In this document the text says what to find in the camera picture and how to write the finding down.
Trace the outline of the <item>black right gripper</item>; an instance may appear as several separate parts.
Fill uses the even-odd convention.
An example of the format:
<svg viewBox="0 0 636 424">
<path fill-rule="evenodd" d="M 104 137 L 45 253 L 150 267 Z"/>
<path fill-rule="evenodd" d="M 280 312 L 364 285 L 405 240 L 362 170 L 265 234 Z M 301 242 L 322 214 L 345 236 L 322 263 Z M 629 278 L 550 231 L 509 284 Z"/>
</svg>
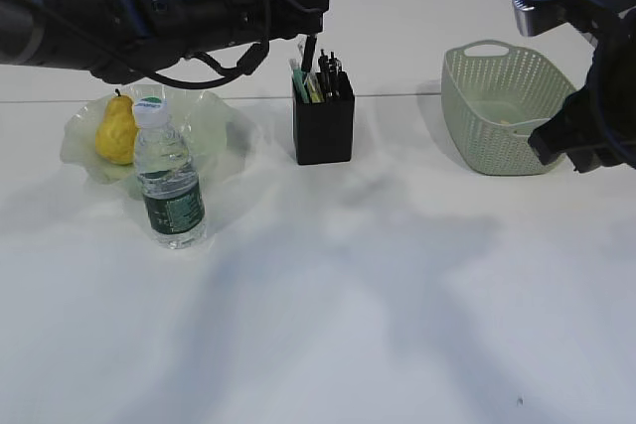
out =
<svg viewBox="0 0 636 424">
<path fill-rule="evenodd" d="M 536 128 L 528 144 L 544 165 L 566 155 L 580 174 L 635 166 L 635 11 L 603 18 L 583 87 Z"/>
</svg>

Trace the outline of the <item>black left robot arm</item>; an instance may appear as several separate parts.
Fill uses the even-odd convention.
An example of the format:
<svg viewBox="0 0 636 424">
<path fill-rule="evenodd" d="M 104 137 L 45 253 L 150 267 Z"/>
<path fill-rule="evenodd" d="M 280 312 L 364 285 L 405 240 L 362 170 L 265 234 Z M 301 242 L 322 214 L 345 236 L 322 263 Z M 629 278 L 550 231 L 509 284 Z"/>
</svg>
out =
<svg viewBox="0 0 636 424">
<path fill-rule="evenodd" d="M 274 40 L 313 49 L 329 1 L 1 0 L 1 61 L 211 89 L 253 74 Z"/>
</svg>

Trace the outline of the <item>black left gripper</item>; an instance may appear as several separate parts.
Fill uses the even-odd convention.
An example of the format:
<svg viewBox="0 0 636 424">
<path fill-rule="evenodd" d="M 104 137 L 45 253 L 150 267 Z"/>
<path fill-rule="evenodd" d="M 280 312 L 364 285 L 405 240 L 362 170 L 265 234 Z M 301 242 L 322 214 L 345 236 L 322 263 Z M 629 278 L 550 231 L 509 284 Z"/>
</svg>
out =
<svg viewBox="0 0 636 424">
<path fill-rule="evenodd" d="M 134 0 L 141 38 L 177 58 L 323 31 L 330 0 Z"/>
</svg>

